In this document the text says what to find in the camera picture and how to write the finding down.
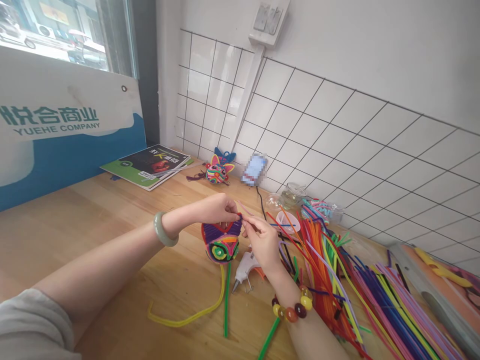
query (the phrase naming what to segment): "jade bangle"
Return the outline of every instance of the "jade bangle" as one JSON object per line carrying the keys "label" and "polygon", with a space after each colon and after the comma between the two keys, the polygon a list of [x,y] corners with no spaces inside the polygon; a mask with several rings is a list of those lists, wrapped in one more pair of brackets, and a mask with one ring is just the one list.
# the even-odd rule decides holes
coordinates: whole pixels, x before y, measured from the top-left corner
{"label": "jade bangle", "polygon": [[162,216],[165,214],[165,211],[158,212],[153,218],[153,226],[155,227],[155,233],[158,237],[158,240],[165,245],[166,247],[173,247],[179,242],[179,236],[177,235],[174,239],[171,239],[165,233],[164,227],[162,225]]}

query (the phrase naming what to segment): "glue gun nozzle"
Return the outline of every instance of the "glue gun nozzle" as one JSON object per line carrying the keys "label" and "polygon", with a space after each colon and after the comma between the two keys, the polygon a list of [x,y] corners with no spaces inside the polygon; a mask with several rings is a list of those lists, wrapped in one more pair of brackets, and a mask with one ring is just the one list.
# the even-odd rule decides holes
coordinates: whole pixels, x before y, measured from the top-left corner
{"label": "glue gun nozzle", "polygon": [[238,280],[235,280],[235,284],[233,284],[233,289],[231,291],[231,293],[233,294],[235,292],[235,290],[237,289],[237,286],[240,284],[240,281]]}

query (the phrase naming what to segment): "bead bracelet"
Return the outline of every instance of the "bead bracelet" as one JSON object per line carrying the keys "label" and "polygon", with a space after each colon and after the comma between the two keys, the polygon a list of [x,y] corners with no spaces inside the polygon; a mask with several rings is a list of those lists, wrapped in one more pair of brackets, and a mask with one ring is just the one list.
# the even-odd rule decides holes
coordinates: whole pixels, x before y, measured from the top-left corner
{"label": "bead bracelet", "polygon": [[300,302],[297,302],[294,308],[284,308],[280,306],[279,300],[275,296],[271,300],[273,306],[273,313],[280,319],[287,319],[291,323],[296,323],[299,318],[304,319],[307,316],[307,311],[312,309],[312,293],[305,285],[300,285],[301,297]]}

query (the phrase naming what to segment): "bead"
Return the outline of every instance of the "bead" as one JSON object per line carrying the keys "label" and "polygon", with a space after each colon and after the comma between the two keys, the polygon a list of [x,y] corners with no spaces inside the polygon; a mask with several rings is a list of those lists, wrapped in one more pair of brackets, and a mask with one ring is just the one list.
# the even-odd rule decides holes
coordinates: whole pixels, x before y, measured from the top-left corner
{"label": "bead", "polygon": [[313,306],[312,300],[308,296],[302,296],[300,298],[300,304],[302,304],[308,311],[311,310]]}
{"label": "bead", "polygon": [[295,312],[295,310],[291,307],[287,307],[286,308],[286,318],[289,322],[291,323],[296,323],[299,319],[297,313]]}
{"label": "bead", "polygon": [[285,313],[287,312],[287,309],[285,309],[283,306],[280,306],[278,309],[278,317],[283,320],[285,319]]}
{"label": "bead", "polygon": [[310,298],[310,300],[313,300],[314,297],[312,293],[310,292],[309,288],[306,287],[305,285],[300,285],[300,291],[301,291],[301,296],[306,296],[307,298]]}
{"label": "bead", "polygon": [[299,318],[305,319],[307,316],[307,309],[301,303],[295,304],[295,313],[298,315]]}
{"label": "bead", "polygon": [[280,305],[279,305],[279,304],[273,305],[273,313],[275,314],[276,317],[279,316],[279,309],[280,309]]}

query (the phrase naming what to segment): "hot glue gun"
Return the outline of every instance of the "hot glue gun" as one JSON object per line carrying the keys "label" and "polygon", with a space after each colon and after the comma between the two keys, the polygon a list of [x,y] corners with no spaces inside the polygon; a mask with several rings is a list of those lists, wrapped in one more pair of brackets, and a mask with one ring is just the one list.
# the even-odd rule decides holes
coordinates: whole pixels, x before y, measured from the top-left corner
{"label": "hot glue gun", "polygon": [[264,272],[262,271],[262,268],[260,267],[259,262],[255,258],[255,255],[252,252],[245,252],[243,254],[243,257],[241,258],[240,265],[236,269],[236,274],[235,274],[235,284],[233,285],[233,290],[231,293],[233,294],[234,291],[237,289],[239,284],[242,284],[245,279],[248,280],[248,284],[250,284],[249,280],[249,274],[252,269],[257,270],[257,272],[260,274],[262,278],[265,277]]}

